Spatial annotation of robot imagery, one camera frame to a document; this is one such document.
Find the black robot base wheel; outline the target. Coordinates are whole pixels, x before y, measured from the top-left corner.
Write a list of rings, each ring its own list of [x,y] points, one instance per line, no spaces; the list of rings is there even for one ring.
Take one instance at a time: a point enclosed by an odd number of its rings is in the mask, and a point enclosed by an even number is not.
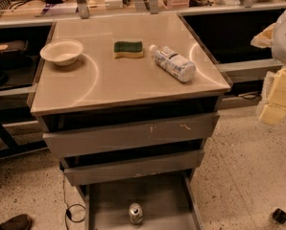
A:
[[[280,224],[283,224],[286,222],[286,213],[279,208],[274,210],[272,217],[276,222]]]

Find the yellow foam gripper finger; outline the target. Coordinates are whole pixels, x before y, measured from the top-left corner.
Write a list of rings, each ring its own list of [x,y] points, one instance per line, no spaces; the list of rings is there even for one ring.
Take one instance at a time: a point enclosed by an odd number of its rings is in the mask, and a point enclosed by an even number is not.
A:
[[[277,125],[286,117],[286,65],[276,73],[267,73],[257,116],[258,121],[266,125]]]
[[[251,46],[257,48],[271,48],[273,46],[273,32],[275,23],[268,26],[261,33],[257,34],[250,42]]]

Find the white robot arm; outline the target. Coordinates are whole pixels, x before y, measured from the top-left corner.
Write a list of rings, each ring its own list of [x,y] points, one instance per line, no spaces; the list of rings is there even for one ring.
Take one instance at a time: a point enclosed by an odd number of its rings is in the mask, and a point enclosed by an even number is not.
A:
[[[258,121],[277,125],[286,116],[286,11],[250,42],[254,47],[270,48],[274,59],[283,66],[268,72],[263,83],[262,100],[257,107]]]

